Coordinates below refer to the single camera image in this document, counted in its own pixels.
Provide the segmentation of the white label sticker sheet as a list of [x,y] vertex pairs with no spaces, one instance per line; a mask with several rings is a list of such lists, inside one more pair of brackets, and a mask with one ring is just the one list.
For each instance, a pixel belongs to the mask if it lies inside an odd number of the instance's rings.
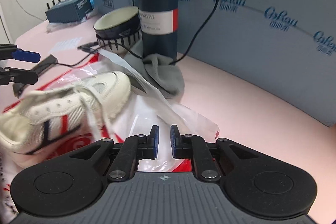
[[49,54],[76,49],[82,38],[72,38],[57,42],[49,51]]

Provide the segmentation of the white shoelace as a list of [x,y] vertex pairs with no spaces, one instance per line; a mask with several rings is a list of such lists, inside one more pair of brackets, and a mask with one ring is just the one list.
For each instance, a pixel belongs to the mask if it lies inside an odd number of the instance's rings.
[[104,127],[108,138],[116,140],[111,133],[112,119],[116,116],[113,106],[108,106],[108,98],[104,95],[107,91],[103,83],[88,84],[84,81],[71,84],[72,91],[79,97],[87,116],[87,124],[96,139],[101,138]]

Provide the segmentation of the red white plastic bag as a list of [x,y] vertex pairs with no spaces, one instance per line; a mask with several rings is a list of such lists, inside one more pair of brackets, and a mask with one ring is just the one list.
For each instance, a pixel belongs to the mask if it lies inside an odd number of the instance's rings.
[[139,170],[171,172],[185,169],[170,148],[170,126],[183,134],[214,141],[216,123],[171,100],[121,57],[107,51],[102,59],[74,69],[48,87],[27,92],[1,114],[1,217],[17,216],[10,185],[23,169],[109,138],[148,134],[159,127],[158,157],[142,160]]

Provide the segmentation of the black router with antennas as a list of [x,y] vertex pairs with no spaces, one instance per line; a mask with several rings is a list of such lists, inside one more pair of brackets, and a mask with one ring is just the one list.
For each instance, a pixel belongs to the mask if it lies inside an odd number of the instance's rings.
[[56,4],[58,4],[58,3],[62,2],[62,1],[66,1],[66,0],[52,0],[52,1],[46,3],[46,7],[49,10],[52,7],[54,7]]

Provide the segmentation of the grey cloth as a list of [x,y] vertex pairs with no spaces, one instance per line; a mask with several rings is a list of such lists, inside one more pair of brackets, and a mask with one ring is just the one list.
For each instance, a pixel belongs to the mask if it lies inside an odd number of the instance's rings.
[[142,40],[139,40],[131,51],[141,58],[127,53],[124,60],[147,82],[156,87],[165,98],[173,99],[183,95],[185,81],[179,67],[170,65],[172,58],[157,53],[145,57]]

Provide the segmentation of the black smartphone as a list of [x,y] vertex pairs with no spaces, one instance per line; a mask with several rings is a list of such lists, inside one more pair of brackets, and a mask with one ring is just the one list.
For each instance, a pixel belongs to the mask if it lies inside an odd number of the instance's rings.
[[28,79],[26,79],[23,83],[13,84],[13,93],[15,97],[19,98],[26,87],[36,84],[39,77],[49,71],[57,63],[58,59],[54,55],[49,55],[48,57],[37,63],[37,65],[30,69],[31,73],[29,74]]

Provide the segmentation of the black pen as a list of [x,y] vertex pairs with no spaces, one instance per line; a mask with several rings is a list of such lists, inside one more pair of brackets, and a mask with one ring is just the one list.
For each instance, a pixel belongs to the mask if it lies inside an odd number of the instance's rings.
[[97,48],[97,49],[93,49],[93,48],[90,48],[90,47],[84,47],[84,48],[81,48],[81,50],[83,52],[86,52],[86,53],[89,53],[89,54],[96,54],[98,53],[100,48]]
[[94,46],[97,46],[98,45],[98,42],[90,42],[90,43],[86,43],[86,44],[82,44],[80,46],[77,47],[78,50],[84,50],[84,49],[87,49],[87,48],[91,48],[91,47],[94,47]]

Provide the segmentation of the striped white ceramic bowl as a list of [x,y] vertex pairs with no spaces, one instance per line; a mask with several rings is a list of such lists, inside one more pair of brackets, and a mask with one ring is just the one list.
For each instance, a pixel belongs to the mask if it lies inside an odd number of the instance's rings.
[[103,39],[100,36],[96,35],[98,45],[107,51],[122,54],[127,50],[130,50],[136,42],[142,38],[142,33],[140,30],[137,30],[135,33],[130,34],[127,37],[121,37],[118,39]]

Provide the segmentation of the large blue cardboard box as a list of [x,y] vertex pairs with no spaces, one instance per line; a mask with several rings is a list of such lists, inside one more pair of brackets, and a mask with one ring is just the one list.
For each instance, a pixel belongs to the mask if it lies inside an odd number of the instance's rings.
[[178,0],[177,50],[335,125],[335,0]]

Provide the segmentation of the dark blue vacuum bottle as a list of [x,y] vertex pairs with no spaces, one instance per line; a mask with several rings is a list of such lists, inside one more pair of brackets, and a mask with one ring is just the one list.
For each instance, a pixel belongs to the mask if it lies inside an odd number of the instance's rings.
[[143,54],[177,55],[178,0],[139,0]]

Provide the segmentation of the white sneaker shoe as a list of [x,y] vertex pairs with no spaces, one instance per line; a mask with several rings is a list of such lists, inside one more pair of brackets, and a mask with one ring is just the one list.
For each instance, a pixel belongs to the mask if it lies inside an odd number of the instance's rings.
[[[116,116],[126,104],[131,91],[129,77],[120,71],[100,73],[75,82],[103,83],[108,106]],[[87,116],[72,82],[50,90],[33,90],[12,109],[1,114],[1,146],[7,151],[32,155],[40,149],[87,127]]]

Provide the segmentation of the small dark blue box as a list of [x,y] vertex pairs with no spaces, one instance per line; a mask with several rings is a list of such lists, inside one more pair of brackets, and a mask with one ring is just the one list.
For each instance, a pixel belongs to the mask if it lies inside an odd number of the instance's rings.
[[92,11],[90,0],[66,0],[45,12],[50,23],[81,22]]

